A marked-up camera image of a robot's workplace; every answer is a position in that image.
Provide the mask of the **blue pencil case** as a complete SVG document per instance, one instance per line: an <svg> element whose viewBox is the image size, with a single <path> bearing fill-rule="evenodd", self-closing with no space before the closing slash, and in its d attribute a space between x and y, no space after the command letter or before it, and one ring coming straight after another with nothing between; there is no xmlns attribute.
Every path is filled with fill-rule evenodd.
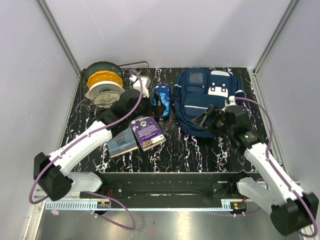
<svg viewBox="0 0 320 240"><path fill-rule="evenodd" d="M171 112L171 88L168 85L157 85L154 89L153 98L151 104L153 106L158 105L157 99L160 99L162 104L165 106L165 110L163 114L160 115L159 113L155 114L157 119L160 118L168 118Z"/></svg>

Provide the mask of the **purple treehouse paperback book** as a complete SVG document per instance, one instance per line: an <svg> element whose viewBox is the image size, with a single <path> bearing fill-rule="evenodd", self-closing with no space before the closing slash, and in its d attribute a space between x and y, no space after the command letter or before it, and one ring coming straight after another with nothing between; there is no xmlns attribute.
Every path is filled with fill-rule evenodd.
<svg viewBox="0 0 320 240"><path fill-rule="evenodd" d="M166 141L152 116L139 116L130 122L130 127L144 152Z"/></svg>

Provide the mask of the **navy blue student backpack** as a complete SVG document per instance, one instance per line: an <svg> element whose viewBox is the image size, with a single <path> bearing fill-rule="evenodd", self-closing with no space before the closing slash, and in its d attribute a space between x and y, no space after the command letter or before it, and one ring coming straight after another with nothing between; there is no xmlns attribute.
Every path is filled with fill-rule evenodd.
<svg viewBox="0 0 320 240"><path fill-rule="evenodd" d="M215 138L192 120L202 115L210 105L222 109L230 96L245 96L242 82L232 73L195 67L184 70L177 76L171 96L181 130L193 137Z"/></svg>

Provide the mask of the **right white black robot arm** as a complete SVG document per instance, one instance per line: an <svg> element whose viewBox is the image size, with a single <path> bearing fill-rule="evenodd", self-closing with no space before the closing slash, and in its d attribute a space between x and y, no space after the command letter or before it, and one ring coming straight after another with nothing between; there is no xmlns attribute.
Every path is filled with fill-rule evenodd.
<svg viewBox="0 0 320 240"><path fill-rule="evenodd" d="M247 113L237 100L238 97L229 97L222 109L210 105L192 120L215 136L226 135L267 185L264 188L245 173L239 173L227 185L228 195L235 199L242 195L255 202L269 214L273 226L283 236L299 232L305 238L316 238L319 233L316 223L318 197L313 192L306 193L289 177L270 153L270 144L263 143L252 128Z"/></svg>

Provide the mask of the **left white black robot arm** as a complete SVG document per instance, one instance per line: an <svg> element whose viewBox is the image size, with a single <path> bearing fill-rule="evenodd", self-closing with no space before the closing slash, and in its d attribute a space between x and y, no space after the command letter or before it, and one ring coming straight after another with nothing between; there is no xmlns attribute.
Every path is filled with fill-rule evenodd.
<svg viewBox="0 0 320 240"><path fill-rule="evenodd" d="M59 201L76 192L91 192L97 198L108 193L107 184L97 173L72 173L72 169L100 145L128 129L138 117L159 116L165 110L161 102L152 105L148 77L133 72L129 80L132 87L124 90L83 133L50 154L40 152L34 157L31 204Z"/></svg>

